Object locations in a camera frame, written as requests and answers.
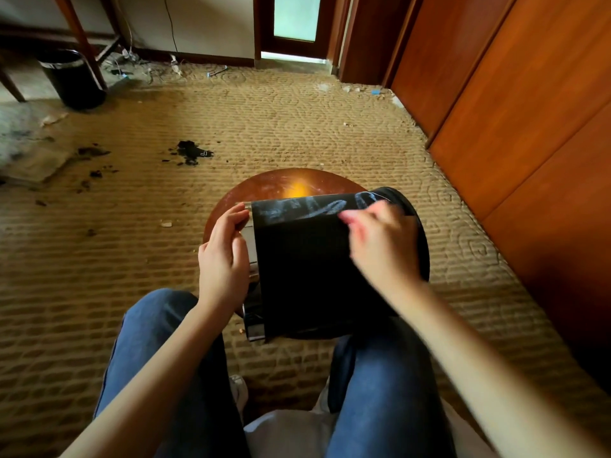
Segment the trash can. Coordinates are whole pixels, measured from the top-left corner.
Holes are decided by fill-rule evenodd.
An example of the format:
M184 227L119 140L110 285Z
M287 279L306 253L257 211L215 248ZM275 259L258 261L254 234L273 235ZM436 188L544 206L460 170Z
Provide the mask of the trash can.
M256 261L258 282L242 308L249 341L335 338L396 315L350 259L348 227L337 216L380 199L415 217L420 276L428 281L426 234L416 210L396 189L250 203L253 234L244 237L247 245L254 243L249 256L251 269Z
M40 65L62 102L72 109L85 110L99 106L106 99L87 61L78 51L55 49L37 55Z

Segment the blue jeans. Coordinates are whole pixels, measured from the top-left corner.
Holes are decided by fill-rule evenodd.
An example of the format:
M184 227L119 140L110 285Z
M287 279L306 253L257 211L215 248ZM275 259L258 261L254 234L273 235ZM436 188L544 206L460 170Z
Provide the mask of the blue jeans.
M94 416L196 303L189 292L159 289L127 311ZM327 458L455 457L429 353L399 319L340 338L331 364L329 408L339 415ZM155 456L250 457L229 386L222 335L200 363Z

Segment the hand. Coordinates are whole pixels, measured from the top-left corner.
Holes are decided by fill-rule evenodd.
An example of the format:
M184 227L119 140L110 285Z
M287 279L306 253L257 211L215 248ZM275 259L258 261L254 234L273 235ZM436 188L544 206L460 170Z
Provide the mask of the hand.
M240 234L249 212L240 203L216 221L210 240L199 247L199 303L218 311L224 325L248 292L250 262Z
M421 281L414 217L386 201L339 217L350 229L350 257L378 292L387 294L397 280Z

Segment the forearm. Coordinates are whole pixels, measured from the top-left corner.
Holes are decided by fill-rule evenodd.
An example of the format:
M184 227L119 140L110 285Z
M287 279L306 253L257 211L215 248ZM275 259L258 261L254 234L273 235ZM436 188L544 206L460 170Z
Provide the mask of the forearm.
M403 280L386 297L439 360L503 457L608 457L427 284Z
M170 338L63 457L152 456L195 370L222 331L213 306L196 305Z

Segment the brown round tabletop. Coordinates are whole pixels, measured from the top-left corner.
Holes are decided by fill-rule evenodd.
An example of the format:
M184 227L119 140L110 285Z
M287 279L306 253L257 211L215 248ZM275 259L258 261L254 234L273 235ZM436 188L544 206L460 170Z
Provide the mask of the brown round tabletop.
M262 201L264 199L300 198L321 194L344 194L366 191L361 185L336 175L316 169L278 169L259 173L225 194L212 210L203 231L203 241L210 233L218 218L225 211L241 201Z

